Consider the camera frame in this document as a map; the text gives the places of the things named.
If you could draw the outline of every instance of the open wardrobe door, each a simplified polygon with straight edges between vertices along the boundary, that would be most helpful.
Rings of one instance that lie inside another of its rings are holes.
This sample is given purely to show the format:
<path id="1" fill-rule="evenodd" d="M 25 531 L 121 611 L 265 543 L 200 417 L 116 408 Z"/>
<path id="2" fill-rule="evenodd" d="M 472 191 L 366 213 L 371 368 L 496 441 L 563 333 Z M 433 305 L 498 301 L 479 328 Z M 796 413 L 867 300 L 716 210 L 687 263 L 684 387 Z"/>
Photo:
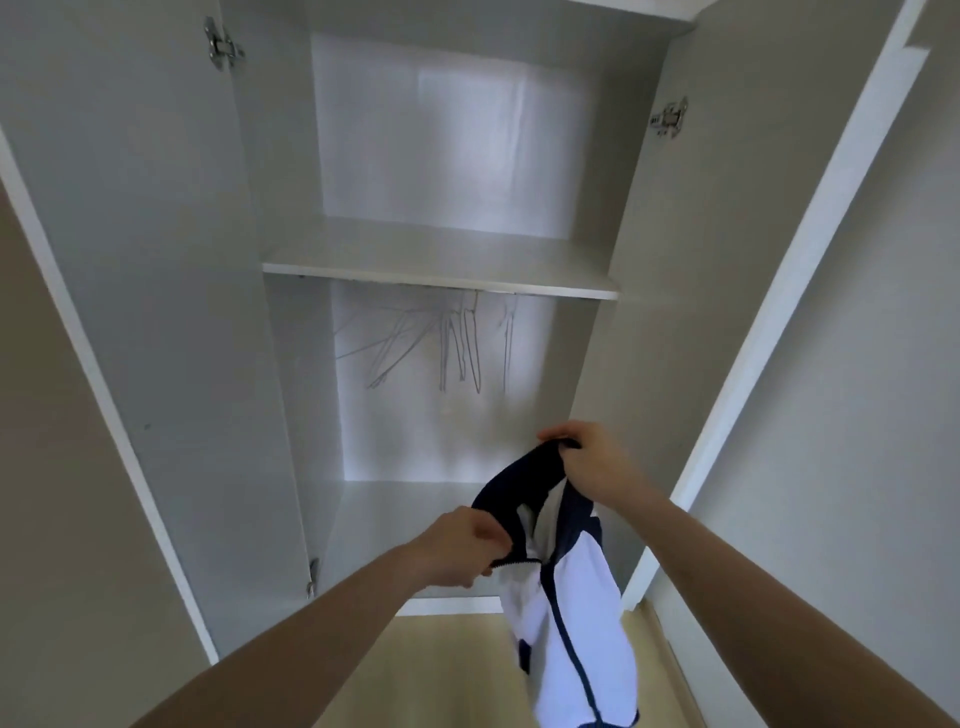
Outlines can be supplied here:
<path id="1" fill-rule="evenodd" d="M 310 578 L 218 15 L 0 8 L 3 182 L 211 659 Z"/>
<path id="2" fill-rule="evenodd" d="M 924 5 L 721 0 L 670 44 L 612 256 L 620 299 L 601 304 L 573 415 L 682 507 L 920 72 Z M 604 520 L 624 589 L 643 544 Z"/>

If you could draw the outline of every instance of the white fabric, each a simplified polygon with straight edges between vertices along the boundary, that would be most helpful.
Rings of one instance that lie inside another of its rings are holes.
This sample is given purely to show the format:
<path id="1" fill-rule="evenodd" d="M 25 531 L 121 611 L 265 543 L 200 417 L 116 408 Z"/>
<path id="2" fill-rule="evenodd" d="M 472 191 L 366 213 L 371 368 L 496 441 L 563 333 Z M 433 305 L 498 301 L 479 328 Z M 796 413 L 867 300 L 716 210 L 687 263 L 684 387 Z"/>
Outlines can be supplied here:
<path id="1" fill-rule="evenodd" d="M 561 481 L 550 491 L 533 534 L 529 532 L 529 510 L 526 506 L 519 509 L 528 534 L 528 553 L 534 550 L 543 562 L 549 560 L 557 541 L 557 516 L 565 483 Z M 541 728 L 595 725 L 583 681 L 540 582 L 541 568 L 540 563 L 520 563 L 496 571 L 504 616 L 516 639 L 531 647 L 527 689 L 534 715 Z M 603 723 L 633 725 L 634 652 L 620 625 L 620 592 L 600 545 L 589 533 L 581 533 L 574 547 L 560 559 L 554 577 L 562 622 L 583 665 Z"/>

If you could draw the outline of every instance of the forearm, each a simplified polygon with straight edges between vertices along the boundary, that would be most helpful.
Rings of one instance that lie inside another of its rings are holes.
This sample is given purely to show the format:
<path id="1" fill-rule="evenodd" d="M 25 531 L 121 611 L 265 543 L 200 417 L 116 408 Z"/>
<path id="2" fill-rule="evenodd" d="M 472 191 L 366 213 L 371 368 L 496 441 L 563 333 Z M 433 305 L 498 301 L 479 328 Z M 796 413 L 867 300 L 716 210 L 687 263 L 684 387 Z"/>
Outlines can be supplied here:
<path id="1" fill-rule="evenodd" d="M 403 603 L 426 586 L 408 546 L 387 552 L 230 654 L 136 728 L 309 728 Z"/>
<path id="2" fill-rule="evenodd" d="M 931 700 L 645 485 L 617 510 L 650 547 L 768 725 L 951 726 Z"/>

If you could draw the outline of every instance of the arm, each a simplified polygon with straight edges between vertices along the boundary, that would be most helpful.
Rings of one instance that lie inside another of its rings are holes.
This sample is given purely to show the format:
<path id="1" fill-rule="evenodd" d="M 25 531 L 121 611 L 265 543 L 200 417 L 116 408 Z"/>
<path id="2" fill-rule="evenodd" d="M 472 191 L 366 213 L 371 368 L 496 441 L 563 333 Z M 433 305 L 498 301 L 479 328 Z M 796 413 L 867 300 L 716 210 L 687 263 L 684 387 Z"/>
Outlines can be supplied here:
<path id="1" fill-rule="evenodd" d="M 490 514 L 447 513 L 194 678 L 134 728 L 309 728 L 408 598 L 430 585 L 469 587 L 510 547 Z"/>
<path id="2" fill-rule="evenodd" d="M 571 482 L 620 514 L 650 547 L 724 664 L 772 727 L 957 728 L 874 653 L 674 505 L 595 423 L 540 433 L 569 437 Z"/>

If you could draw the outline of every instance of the right hand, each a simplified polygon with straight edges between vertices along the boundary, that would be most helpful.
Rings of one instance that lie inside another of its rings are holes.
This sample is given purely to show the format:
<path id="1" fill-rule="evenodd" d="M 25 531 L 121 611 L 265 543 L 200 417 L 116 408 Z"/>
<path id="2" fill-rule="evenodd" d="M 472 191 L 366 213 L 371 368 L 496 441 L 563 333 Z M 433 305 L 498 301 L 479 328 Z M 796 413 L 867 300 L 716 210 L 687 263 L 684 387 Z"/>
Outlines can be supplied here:
<path id="1" fill-rule="evenodd" d="M 566 475 L 582 494 L 613 510 L 618 510 L 631 492 L 647 486 L 626 451 L 599 423 L 569 420 L 541 430 L 537 437 L 543 441 L 569 438 L 580 443 L 580 449 L 560 445 Z"/>

